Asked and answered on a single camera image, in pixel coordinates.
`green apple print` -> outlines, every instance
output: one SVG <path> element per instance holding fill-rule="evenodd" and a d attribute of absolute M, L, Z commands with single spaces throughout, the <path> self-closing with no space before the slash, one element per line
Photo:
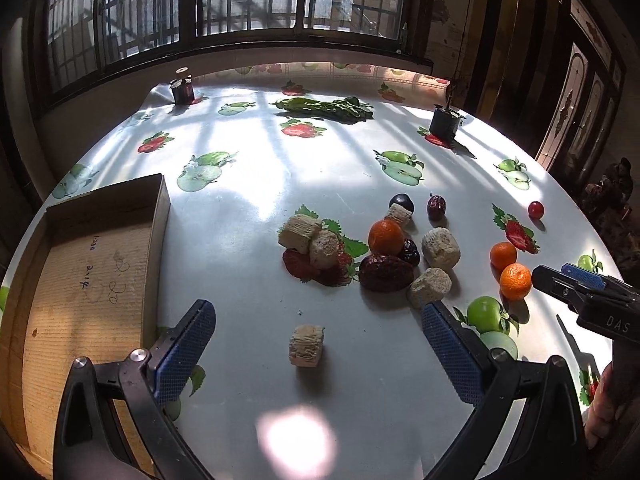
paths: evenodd
<path fill-rule="evenodd" d="M 88 186 L 98 171 L 93 171 L 90 166 L 83 164 L 74 164 L 69 172 L 62 177 L 62 180 L 53 189 L 51 194 L 54 198 L 64 198 L 72 196 L 79 189 Z"/>
<path fill-rule="evenodd" d="M 529 189 L 531 180 L 527 172 L 524 171 L 527 167 L 518 161 L 518 157 L 505 158 L 496 168 L 498 168 L 502 176 L 506 178 L 512 186 L 523 191 Z"/>
<path fill-rule="evenodd" d="M 182 168 L 182 173 L 178 177 L 178 187 L 187 193 L 203 189 L 222 175 L 222 166 L 228 162 L 234 162 L 236 155 L 237 153 L 229 152 L 206 153 L 198 158 L 191 155 L 191 160 Z"/>
<path fill-rule="evenodd" d="M 377 152 L 376 160 L 382 166 L 384 171 L 392 179 L 407 184 L 408 186 L 417 186 L 422 179 L 422 172 L 416 168 L 420 166 L 424 169 L 424 164 L 420 160 L 416 160 L 415 153 L 407 155 L 403 152 Z"/>
<path fill-rule="evenodd" d="M 156 338 L 159 338 L 163 333 L 167 331 L 167 329 L 168 328 L 165 326 L 157 327 Z M 195 365 L 193 367 L 191 375 L 189 376 L 191 380 L 191 393 L 189 394 L 190 397 L 200 389 L 206 376 L 207 374 L 205 373 L 202 366 Z M 164 410 L 164 414 L 168 416 L 172 422 L 175 422 L 180 416 L 180 412 L 182 411 L 182 403 L 180 402 L 180 398 L 172 400 L 171 402 L 167 402 L 164 406 L 162 406 L 162 409 Z"/>
<path fill-rule="evenodd" d="M 589 272 L 595 272 L 596 274 L 600 274 L 604 272 L 604 266 L 602 262 L 599 262 L 596 258 L 596 251 L 592 250 L 591 254 L 583 254 L 578 258 L 578 267 L 584 270 L 588 270 Z"/>
<path fill-rule="evenodd" d="M 244 111 L 247 110 L 247 108 L 250 108 L 252 106 L 255 106 L 255 102 L 253 103 L 231 103 L 231 104 L 225 104 L 223 107 L 220 108 L 220 110 L 218 110 L 218 113 L 220 115 L 238 115 Z"/>

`strawberry print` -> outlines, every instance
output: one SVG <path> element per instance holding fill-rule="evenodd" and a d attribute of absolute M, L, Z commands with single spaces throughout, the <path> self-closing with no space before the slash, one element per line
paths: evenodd
<path fill-rule="evenodd" d="M 380 94 L 380 96 L 382 96 L 383 99 L 386 99 L 387 101 L 392 101 L 395 103 L 401 103 L 402 101 L 404 101 L 404 97 L 399 96 L 395 90 L 389 88 L 384 83 L 380 85 L 378 93 Z"/>
<path fill-rule="evenodd" d="M 159 150 L 170 140 L 174 140 L 174 138 L 169 137 L 167 132 L 158 132 L 153 137 L 142 141 L 142 145 L 138 148 L 138 153 L 151 153 Z"/>
<path fill-rule="evenodd" d="M 303 137 L 303 139 L 310 139 L 322 135 L 326 128 L 319 128 L 313 126 L 312 123 L 303 123 L 298 119 L 289 119 L 286 123 L 280 125 L 282 133 L 289 137 Z"/>
<path fill-rule="evenodd" d="M 451 146 L 449 145 L 448 142 L 445 142 L 444 140 L 439 139 L 435 135 L 430 134 L 429 131 L 426 128 L 423 128 L 422 126 L 418 126 L 418 134 L 423 136 L 424 140 L 427 140 L 431 144 L 435 144 L 436 146 L 442 146 L 443 148 L 447 148 L 448 150 L 451 149 Z"/>
<path fill-rule="evenodd" d="M 311 93 L 311 90 L 306 90 L 302 85 L 297 85 L 291 79 L 289 79 L 287 81 L 287 84 L 282 87 L 282 93 L 284 95 L 302 97 L 306 94 Z"/>
<path fill-rule="evenodd" d="M 590 406 L 596 395 L 596 390 L 600 384 L 600 375 L 591 369 L 591 365 L 586 370 L 580 370 L 580 402 L 585 406 Z"/>
<path fill-rule="evenodd" d="M 513 215 L 507 215 L 497 205 L 494 208 L 494 223 L 504 231 L 507 240 L 517 249 L 530 254 L 538 254 L 539 245 L 534 240 L 534 232 L 528 227 L 524 227 Z"/>

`person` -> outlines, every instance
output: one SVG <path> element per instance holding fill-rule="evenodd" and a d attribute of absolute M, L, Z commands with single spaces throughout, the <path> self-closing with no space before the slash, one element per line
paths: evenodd
<path fill-rule="evenodd" d="M 621 209 L 625 203 L 628 202 L 634 190 L 634 181 L 631 178 L 631 162 L 629 162 L 629 159 L 624 156 L 620 159 L 619 163 L 608 166 L 602 176 L 601 183 L 604 185 L 609 184 L 616 190 L 615 195 L 612 195 L 613 202 L 610 206 L 613 209 Z"/>
<path fill-rule="evenodd" d="M 587 421 L 584 425 L 584 438 L 588 449 L 593 449 L 601 438 L 609 434 L 614 418 L 619 415 L 616 405 L 607 394 L 612 364 L 609 363 L 602 372 L 593 402 L 589 406 Z"/>

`green leaf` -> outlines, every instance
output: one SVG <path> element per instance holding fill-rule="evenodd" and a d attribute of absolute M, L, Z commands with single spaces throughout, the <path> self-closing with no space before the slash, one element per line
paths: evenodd
<path fill-rule="evenodd" d="M 190 397 L 200 389 L 206 376 L 207 375 L 204 372 L 204 368 L 202 368 L 200 365 L 195 365 L 193 367 L 193 370 L 191 371 L 191 393 L 189 394 Z"/>
<path fill-rule="evenodd" d="M 347 273 L 350 278 L 354 278 L 355 276 L 358 275 L 358 269 L 354 264 L 349 264 L 347 265 Z"/>
<path fill-rule="evenodd" d="M 455 306 L 452 307 L 453 308 L 453 314 L 456 316 L 456 319 L 460 322 L 460 323 L 466 323 L 466 317 L 464 314 L 462 314 L 462 312 L 460 312 L 459 309 L 457 309 Z"/>
<path fill-rule="evenodd" d="M 584 386 L 580 389 L 580 402 L 585 406 L 591 405 L 591 403 L 589 402 L 589 397 L 587 396 L 587 390 Z"/>
<path fill-rule="evenodd" d="M 335 220 L 329 220 L 328 218 L 322 220 L 322 229 L 326 229 L 327 231 L 336 233 L 338 236 L 342 234 L 342 228 L 340 227 L 340 224 Z"/>
<path fill-rule="evenodd" d="M 495 204 L 492 204 L 492 206 L 494 208 L 494 214 L 495 214 L 494 223 L 504 231 L 506 229 L 506 223 L 504 221 L 505 219 L 504 211 Z"/>
<path fill-rule="evenodd" d="M 520 324 L 515 319 L 513 319 L 513 317 L 508 318 L 508 321 L 516 329 L 516 334 L 520 335 Z"/>
<path fill-rule="evenodd" d="M 351 258 L 359 258 L 369 251 L 369 246 L 367 244 L 363 244 L 357 240 L 351 240 L 346 236 L 342 237 L 342 243 L 344 243 L 344 252 Z"/>
<path fill-rule="evenodd" d="M 311 211 L 306 205 L 301 205 L 299 209 L 294 213 L 294 215 L 306 215 L 311 216 L 311 218 L 318 218 L 318 213 L 315 211 Z"/>

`handwriting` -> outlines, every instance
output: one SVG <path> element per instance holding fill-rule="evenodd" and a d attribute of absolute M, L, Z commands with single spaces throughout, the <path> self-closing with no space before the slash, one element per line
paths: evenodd
<path fill-rule="evenodd" d="M 120 256 L 118 251 L 113 253 L 113 260 L 116 262 L 116 270 L 118 270 L 118 276 L 123 272 L 127 272 L 130 268 L 129 264 L 124 261 L 124 258 Z"/>
<path fill-rule="evenodd" d="M 127 285 L 125 283 L 121 285 L 117 285 L 116 282 L 109 283 L 109 303 L 116 304 L 118 303 L 118 295 L 122 294 L 125 290 L 127 290 Z"/>
<path fill-rule="evenodd" d="M 89 273 L 91 273 L 91 270 L 94 268 L 94 266 L 92 265 L 87 265 L 86 266 L 86 273 L 84 274 L 84 280 L 82 280 L 82 282 L 80 282 L 80 285 L 82 285 L 82 289 L 85 289 L 89 286 Z"/>

